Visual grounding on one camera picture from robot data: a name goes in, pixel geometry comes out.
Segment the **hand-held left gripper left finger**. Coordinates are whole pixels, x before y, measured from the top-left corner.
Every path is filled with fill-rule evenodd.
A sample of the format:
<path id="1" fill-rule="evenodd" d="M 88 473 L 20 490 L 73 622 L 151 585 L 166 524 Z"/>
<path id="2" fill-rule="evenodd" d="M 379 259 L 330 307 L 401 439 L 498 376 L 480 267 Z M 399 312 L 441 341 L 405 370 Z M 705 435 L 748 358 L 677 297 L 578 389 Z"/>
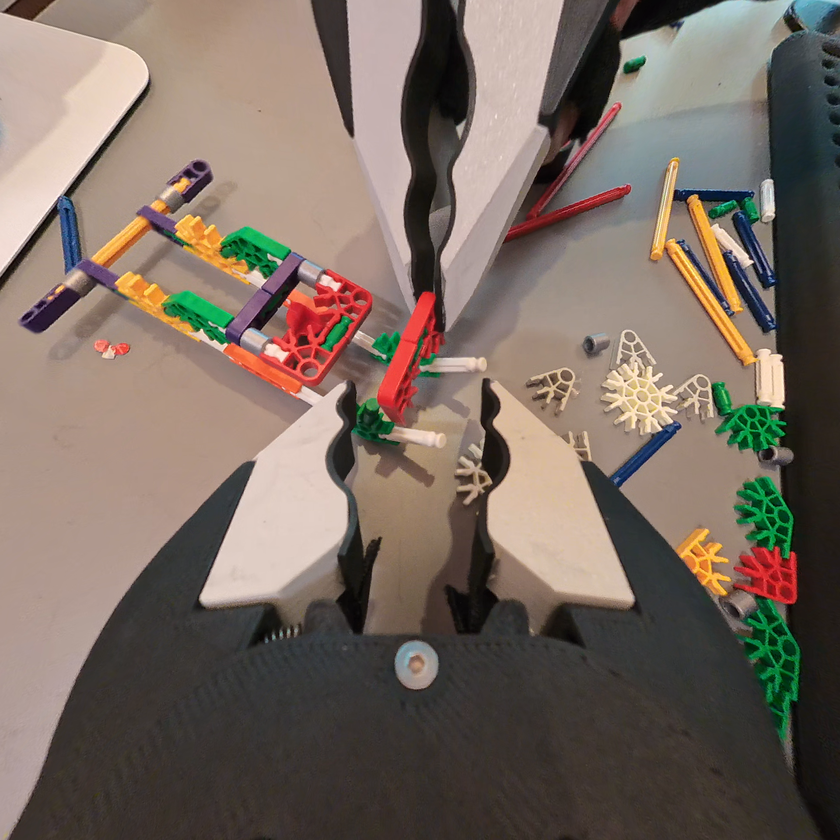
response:
<path id="1" fill-rule="evenodd" d="M 205 608 L 270 604 L 290 625 L 331 600 L 364 630 L 376 543 L 366 552 L 346 483 L 356 408 L 354 384 L 337 385 L 255 458 L 199 596 Z"/>

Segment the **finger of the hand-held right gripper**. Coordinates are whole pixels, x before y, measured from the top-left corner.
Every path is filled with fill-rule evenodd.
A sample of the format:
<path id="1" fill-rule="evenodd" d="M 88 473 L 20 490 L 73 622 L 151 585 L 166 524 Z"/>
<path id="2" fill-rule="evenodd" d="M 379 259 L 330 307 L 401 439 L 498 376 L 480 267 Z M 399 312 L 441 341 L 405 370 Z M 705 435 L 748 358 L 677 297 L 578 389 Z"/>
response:
<path id="1" fill-rule="evenodd" d="M 406 79 L 435 2 L 349 1 L 353 144 L 406 305 L 414 308 L 406 195 L 413 166 L 403 132 Z"/>
<path id="2" fill-rule="evenodd" d="M 459 4 L 471 99 L 451 171 L 455 205 L 440 251 L 446 329 L 487 273 L 549 148 L 539 114 L 563 6 Z"/>

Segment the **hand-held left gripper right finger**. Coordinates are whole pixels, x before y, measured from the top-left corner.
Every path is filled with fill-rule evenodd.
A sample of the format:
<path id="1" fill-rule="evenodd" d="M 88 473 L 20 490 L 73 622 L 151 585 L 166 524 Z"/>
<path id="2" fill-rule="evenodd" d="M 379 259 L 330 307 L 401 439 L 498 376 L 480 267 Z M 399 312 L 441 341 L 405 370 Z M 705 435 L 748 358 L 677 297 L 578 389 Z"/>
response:
<path id="1" fill-rule="evenodd" d="M 484 379 L 479 502 L 467 592 L 446 589 L 456 631 L 476 634 L 497 602 L 525 605 L 539 634 L 564 604 L 619 610 L 634 594 L 578 455 L 502 385 Z"/>

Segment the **yellow fan connector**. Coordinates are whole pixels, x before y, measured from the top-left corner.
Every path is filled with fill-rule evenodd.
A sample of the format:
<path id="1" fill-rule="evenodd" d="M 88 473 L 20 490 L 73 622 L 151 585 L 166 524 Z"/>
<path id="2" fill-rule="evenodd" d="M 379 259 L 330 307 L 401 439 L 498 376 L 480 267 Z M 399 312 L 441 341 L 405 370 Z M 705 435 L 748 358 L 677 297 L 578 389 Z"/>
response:
<path id="1" fill-rule="evenodd" d="M 728 591 L 722 585 L 731 578 L 717 569 L 717 564 L 728 564 L 729 560 L 718 556 L 719 542 L 709 542 L 708 528 L 696 528 L 675 549 L 689 571 L 710 593 L 726 596 Z"/>

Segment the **purple rod-end connector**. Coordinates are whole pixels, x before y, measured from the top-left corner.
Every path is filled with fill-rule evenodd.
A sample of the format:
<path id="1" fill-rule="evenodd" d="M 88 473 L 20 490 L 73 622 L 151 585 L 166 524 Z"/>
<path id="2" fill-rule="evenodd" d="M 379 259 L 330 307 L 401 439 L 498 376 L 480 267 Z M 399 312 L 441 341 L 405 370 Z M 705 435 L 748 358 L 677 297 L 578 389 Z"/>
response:
<path id="1" fill-rule="evenodd" d="M 194 159 L 167 181 L 167 185 L 175 185 L 181 180 L 189 181 L 189 186 L 182 192 L 185 203 L 189 203 L 214 179 L 210 164 L 202 159 Z"/>
<path id="2" fill-rule="evenodd" d="M 18 324 L 32 333 L 42 333 L 81 299 L 81 294 L 65 283 L 52 288 L 18 320 Z"/>

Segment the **multicoloured toy frame assembly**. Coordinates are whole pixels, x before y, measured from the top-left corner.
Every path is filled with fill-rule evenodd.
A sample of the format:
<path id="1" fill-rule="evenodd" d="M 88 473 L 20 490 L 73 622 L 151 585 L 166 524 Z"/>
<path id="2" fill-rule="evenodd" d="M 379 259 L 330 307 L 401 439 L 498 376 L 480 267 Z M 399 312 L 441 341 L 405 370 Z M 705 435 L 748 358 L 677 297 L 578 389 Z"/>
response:
<path id="1" fill-rule="evenodd" d="M 362 333 L 361 326 L 372 310 L 368 290 L 251 227 L 223 237 L 198 216 L 171 219 L 173 232 L 152 232 L 254 287 L 246 304 L 232 314 L 195 292 L 169 293 L 132 272 L 118 276 L 117 289 L 112 291 L 311 406 L 320 399 L 312 387 L 322 382 L 353 343 L 385 363 L 387 369 L 404 330 L 376 339 Z M 439 359 L 436 352 L 431 359 L 419 358 L 415 379 L 419 375 L 478 372 L 486 367 L 483 358 Z M 366 439 L 430 448 L 442 448 L 446 442 L 444 434 L 396 425 L 380 408 L 377 395 L 363 402 L 356 416 L 357 434 Z"/>

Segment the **yellow plastic rod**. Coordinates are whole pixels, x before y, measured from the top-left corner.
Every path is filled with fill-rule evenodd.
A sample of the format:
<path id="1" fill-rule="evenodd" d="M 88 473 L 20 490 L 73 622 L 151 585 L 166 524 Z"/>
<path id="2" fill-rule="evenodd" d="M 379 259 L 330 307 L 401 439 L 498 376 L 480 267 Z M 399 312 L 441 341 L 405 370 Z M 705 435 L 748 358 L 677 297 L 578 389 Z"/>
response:
<path id="1" fill-rule="evenodd" d="M 733 283 L 716 236 L 711 230 L 710 221 L 699 194 L 690 193 L 686 199 L 686 204 L 712 274 L 715 277 L 719 290 L 728 303 L 728 308 L 732 313 L 741 313 L 743 310 L 741 298 Z"/>
<path id="2" fill-rule="evenodd" d="M 665 252 L 669 219 L 674 202 L 677 174 L 679 171 L 679 158 L 674 157 L 665 169 L 663 189 L 659 198 L 657 216 L 654 226 L 653 241 L 649 258 L 653 261 L 662 259 Z"/>
<path id="3" fill-rule="evenodd" d="M 669 239 L 665 242 L 665 249 L 679 273 L 685 279 L 689 288 L 692 289 L 701 306 L 707 312 L 708 317 L 715 324 L 717 330 L 736 357 L 743 365 L 754 364 L 757 359 L 749 345 L 740 331 L 732 324 L 730 318 L 726 315 L 705 281 L 701 278 L 697 268 L 688 259 L 685 251 L 674 239 Z"/>
<path id="4" fill-rule="evenodd" d="M 175 184 L 175 188 L 181 193 L 188 186 L 186 179 Z M 135 219 L 102 246 L 93 257 L 82 259 L 74 269 L 84 270 L 94 278 L 98 282 L 96 287 L 105 287 L 115 291 L 118 276 L 111 271 L 111 266 L 152 230 L 173 232 L 174 224 L 171 215 L 168 207 L 157 198 L 151 205 L 143 206 Z"/>

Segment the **person's right forearm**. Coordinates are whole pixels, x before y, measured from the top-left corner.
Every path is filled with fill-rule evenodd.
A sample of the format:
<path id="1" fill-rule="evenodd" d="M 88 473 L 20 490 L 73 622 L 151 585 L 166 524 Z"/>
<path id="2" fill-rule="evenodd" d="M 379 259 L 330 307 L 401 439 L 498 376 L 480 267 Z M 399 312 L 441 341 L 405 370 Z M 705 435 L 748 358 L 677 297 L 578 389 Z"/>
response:
<path id="1" fill-rule="evenodd" d="M 631 38 L 687 18 L 721 1 L 636 1 L 621 2 L 616 12 L 620 36 Z"/>

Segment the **person's right hand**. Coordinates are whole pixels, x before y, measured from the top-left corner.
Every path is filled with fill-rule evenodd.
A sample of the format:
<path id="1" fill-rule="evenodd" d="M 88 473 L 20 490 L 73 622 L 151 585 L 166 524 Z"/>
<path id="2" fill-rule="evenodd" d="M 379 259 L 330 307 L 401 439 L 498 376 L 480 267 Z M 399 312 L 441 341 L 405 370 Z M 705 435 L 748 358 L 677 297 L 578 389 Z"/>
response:
<path id="1" fill-rule="evenodd" d="M 551 164 L 568 143 L 578 118 L 579 109 L 573 101 L 567 101 L 560 107 L 551 133 L 551 142 L 542 165 Z"/>

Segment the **white snowflake connector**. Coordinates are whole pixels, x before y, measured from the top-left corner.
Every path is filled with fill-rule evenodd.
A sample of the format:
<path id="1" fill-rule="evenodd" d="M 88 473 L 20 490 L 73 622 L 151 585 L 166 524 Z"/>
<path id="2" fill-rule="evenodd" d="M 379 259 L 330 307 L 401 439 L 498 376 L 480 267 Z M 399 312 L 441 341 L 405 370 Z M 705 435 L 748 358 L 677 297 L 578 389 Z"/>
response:
<path id="1" fill-rule="evenodd" d="M 456 492 L 461 495 L 465 507 L 472 504 L 492 487 L 492 478 L 482 463 L 483 444 L 470 444 L 465 454 L 458 457 L 455 477 L 458 480 Z"/>
<path id="2" fill-rule="evenodd" d="M 610 371 L 602 388 L 601 399 L 607 403 L 605 412 L 619 410 L 614 424 L 624 424 L 626 431 L 636 429 L 640 434 L 656 434 L 671 424 L 678 411 L 670 404 L 676 402 L 672 386 L 658 387 L 661 374 L 651 366 L 638 362 L 624 363 Z"/>

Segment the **green fan connector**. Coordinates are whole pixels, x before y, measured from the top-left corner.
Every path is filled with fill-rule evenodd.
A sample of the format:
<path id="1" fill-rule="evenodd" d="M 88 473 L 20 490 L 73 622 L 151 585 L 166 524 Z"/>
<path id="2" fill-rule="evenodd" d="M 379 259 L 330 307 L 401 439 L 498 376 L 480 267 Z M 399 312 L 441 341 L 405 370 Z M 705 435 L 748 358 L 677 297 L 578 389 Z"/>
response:
<path id="1" fill-rule="evenodd" d="M 742 405 L 723 417 L 716 434 L 727 434 L 728 445 L 759 453 L 777 445 L 785 435 L 786 423 L 779 418 L 779 413 L 780 410 L 771 406 Z"/>
<path id="2" fill-rule="evenodd" d="M 752 635 L 744 649 L 768 702 L 798 699 L 801 651 L 775 603 L 758 597 L 757 610 L 747 619 Z"/>
<path id="3" fill-rule="evenodd" d="M 791 709 L 798 700 L 798 688 L 793 686 L 774 689 L 767 687 L 764 691 L 769 709 L 773 716 L 773 724 L 780 740 L 788 739 L 791 725 Z"/>
<path id="4" fill-rule="evenodd" d="M 752 527 L 747 539 L 763 549 L 777 549 L 789 559 L 794 518 L 772 479 L 762 476 L 748 480 L 737 493 L 742 499 L 734 507 L 737 523 Z"/>

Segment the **white tray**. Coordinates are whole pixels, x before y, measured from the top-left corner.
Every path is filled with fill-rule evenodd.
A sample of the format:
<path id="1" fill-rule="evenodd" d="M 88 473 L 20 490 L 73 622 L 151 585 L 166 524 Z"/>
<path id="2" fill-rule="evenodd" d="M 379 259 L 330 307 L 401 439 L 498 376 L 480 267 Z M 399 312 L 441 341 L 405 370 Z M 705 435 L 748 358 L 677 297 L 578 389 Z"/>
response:
<path id="1" fill-rule="evenodd" d="M 149 80 L 127 47 L 1 15 L 1 271 Z"/>

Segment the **black perforated foam strip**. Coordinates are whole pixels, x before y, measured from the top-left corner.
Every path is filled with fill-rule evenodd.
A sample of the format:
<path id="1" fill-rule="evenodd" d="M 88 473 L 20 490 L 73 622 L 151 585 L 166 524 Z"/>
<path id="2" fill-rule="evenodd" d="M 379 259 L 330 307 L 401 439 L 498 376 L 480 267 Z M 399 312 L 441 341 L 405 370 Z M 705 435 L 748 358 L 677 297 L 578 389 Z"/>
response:
<path id="1" fill-rule="evenodd" d="M 812 31 L 773 51 L 769 71 L 776 218 L 777 347 L 794 461 L 801 647 L 797 780 L 825 838 L 839 832 L 839 42 Z"/>

